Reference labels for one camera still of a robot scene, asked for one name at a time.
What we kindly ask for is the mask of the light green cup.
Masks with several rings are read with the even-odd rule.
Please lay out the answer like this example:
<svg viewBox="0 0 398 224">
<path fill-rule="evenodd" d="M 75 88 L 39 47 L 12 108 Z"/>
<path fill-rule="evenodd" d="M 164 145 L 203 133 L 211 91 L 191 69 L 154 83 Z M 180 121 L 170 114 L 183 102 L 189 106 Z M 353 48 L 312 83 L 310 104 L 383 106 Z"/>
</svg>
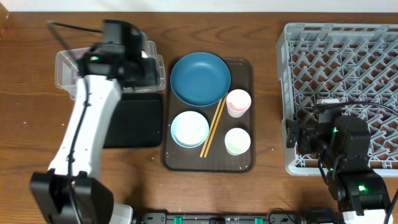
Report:
<svg viewBox="0 0 398 224">
<path fill-rule="evenodd" d="M 230 129 L 224 137 L 225 147 L 232 156 L 245 153 L 251 146 L 251 137 L 241 128 Z"/>
</svg>

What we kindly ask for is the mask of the pink cup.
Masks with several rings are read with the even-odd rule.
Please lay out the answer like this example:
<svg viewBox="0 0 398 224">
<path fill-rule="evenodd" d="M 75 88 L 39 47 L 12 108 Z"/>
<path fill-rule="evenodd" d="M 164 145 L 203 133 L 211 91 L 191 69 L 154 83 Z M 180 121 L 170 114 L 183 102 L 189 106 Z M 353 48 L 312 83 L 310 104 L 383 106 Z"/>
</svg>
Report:
<svg viewBox="0 0 398 224">
<path fill-rule="evenodd" d="M 235 89 L 229 92 L 226 98 L 228 114 L 233 118 L 242 117 L 250 108 L 251 102 L 251 96 L 245 90 Z"/>
</svg>

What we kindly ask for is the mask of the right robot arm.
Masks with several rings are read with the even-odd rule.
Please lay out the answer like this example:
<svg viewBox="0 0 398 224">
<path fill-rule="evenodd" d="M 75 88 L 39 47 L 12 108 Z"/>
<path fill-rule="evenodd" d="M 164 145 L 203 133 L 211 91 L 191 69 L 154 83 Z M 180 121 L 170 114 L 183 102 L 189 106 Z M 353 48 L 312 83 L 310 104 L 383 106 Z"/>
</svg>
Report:
<svg viewBox="0 0 398 224">
<path fill-rule="evenodd" d="M 368 166 L 371 133 L 365 120 L 345 115 L 341 106 L 316 106 L 316 124 L 285 121 L 288 148 L 315 154 L 328 191 L 341 218 L 323 209 L 305 217 L 312 223 L 392 223 L 397 202 L 390 198 L 384 179 Z"/>
</svg>

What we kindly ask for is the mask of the dark blue plate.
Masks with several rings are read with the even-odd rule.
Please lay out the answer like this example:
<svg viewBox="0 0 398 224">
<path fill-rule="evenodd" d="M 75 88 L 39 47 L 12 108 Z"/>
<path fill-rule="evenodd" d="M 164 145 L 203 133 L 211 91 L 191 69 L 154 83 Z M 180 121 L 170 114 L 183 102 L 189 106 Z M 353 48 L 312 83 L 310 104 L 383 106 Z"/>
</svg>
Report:
<svg viewBox="0 0 398 224">
<path fill-rule="evenodd" d="M 231 72 L 224 60 L 208 52 L 183 56 L 170 74 L 175 96 L 191 106 L 210 106 L 222 99 L 231 84 Z"/>
</svg>

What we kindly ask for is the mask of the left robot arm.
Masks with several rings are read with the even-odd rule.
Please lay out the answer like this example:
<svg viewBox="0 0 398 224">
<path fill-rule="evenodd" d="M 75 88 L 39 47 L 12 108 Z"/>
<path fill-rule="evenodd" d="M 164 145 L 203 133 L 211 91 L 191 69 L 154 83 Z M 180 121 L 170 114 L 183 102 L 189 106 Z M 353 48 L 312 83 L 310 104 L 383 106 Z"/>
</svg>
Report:
<svg viewBox="0 0 398 224">
<path fill-rule="evenodd" d="M 123 90 L 156 85 L 159 64 L 143 32 L 106 31 L 104 40 L 76 59 L 75 104 L 47 172 L 29 188 L 47 223 L 132 223 L 133 209 L 115 202 L 98 179 L 109 124 Z"/>
</svg>

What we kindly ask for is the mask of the light blue bowl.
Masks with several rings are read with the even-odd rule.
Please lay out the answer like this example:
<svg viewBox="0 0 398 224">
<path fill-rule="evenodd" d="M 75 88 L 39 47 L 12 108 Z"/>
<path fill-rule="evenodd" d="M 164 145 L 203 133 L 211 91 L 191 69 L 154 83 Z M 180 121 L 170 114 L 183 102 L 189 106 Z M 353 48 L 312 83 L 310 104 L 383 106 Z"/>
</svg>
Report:
<svg viewBox="0 0 398 224">
<path fill-rule="evenodd" d="M 194 148 L 205 142 L 210 132 L 207 119 L 196 111 L 178 114 L 170 126 L 172 139 L 185 148 Z"/>
</svg>

